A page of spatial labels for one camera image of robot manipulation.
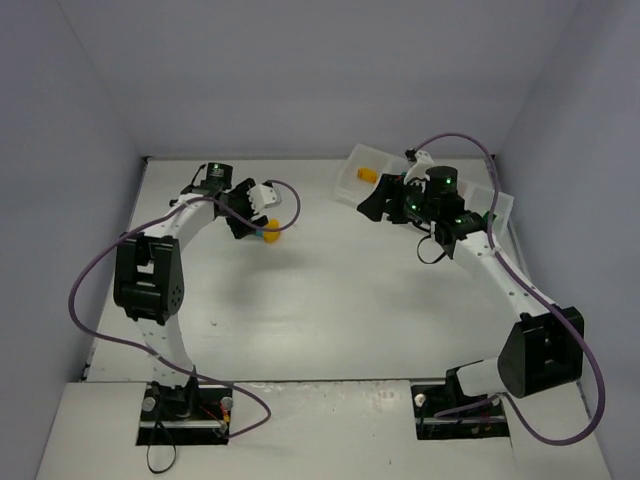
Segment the burger printed lego stack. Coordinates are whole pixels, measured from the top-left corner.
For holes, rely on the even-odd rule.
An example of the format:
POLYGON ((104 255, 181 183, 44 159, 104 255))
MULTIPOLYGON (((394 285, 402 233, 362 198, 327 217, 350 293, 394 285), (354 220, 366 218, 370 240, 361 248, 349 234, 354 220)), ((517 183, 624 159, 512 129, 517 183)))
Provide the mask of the burger printed lego stack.
POLYGON ((359 168, 357 170, 357 178, 364 182, 375 184, 378 179, 378 174, 369 168, 359 168))

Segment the yellow rounded lego brick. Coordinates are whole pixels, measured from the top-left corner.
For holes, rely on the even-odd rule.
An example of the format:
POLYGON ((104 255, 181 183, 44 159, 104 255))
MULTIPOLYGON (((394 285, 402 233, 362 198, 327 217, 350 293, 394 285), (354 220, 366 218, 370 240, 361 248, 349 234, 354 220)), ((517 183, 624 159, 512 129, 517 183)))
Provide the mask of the yellow rounded lego brick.
POLYGON ((264 242, 268 244, 275 243, 281 236, 280 227, 281 225, 277 219, 270 219, 265 226, 266 230, 262 232, 264 242))

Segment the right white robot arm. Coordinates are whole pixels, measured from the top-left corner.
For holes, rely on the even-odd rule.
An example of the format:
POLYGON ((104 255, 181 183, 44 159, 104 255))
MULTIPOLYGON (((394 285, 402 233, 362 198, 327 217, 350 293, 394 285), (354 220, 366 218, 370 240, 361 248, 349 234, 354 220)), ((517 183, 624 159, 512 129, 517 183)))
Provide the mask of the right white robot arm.
POLYGON ((499 393, 524 398, 581 378, 582 315, 574 307, 564 308, 566 320, 560 322, 553 314, 558 305, 526 285, 488 232, 488 217, 466 208, 455 168, 431 167, 423 180, 383 174, 357 210, 374 222, 428 224, 444 256, 478 282, 499 320, 510 322, 497 357, 448 371, 457 392, 469 398, 499 393))

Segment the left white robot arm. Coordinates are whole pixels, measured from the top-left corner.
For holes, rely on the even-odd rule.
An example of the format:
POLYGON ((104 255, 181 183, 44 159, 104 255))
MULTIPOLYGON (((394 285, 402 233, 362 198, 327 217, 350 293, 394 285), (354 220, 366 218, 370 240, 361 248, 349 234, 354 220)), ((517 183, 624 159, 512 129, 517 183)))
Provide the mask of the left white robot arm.
POLYGON ((154 351, 152 381, 171 390, 188 384, 195 366, 189 358, 178 312, 185 300, 182 250, 222 216, 242 239, 269 224, 262 211, 280 202, 270 182, 248 178, 232 184, 233 167, 209 163, 199 183, 184 187, 170 202, 178 212, 129 238, 116 249, 114 302, 154 351))

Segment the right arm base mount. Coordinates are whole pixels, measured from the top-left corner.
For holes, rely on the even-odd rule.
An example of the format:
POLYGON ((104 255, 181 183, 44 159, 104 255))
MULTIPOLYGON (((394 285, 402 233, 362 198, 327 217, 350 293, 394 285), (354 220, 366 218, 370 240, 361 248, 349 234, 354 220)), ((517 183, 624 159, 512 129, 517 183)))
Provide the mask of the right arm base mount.
POLYGON ((509 426, 500 400, 488 394, 463 393, 450 369, 437 382, 410 386, 416 437, 420 441, 508 438, 509 426))

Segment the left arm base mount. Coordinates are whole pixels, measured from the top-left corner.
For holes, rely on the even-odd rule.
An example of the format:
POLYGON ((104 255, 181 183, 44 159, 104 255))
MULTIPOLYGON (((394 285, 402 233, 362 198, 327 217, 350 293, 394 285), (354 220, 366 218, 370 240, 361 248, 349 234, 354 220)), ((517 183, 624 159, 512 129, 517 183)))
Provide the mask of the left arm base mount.
POLYGON ((229 443, 233 392, 218 385, 171 391, 147 384, 137 446, 213 446, 229 443))

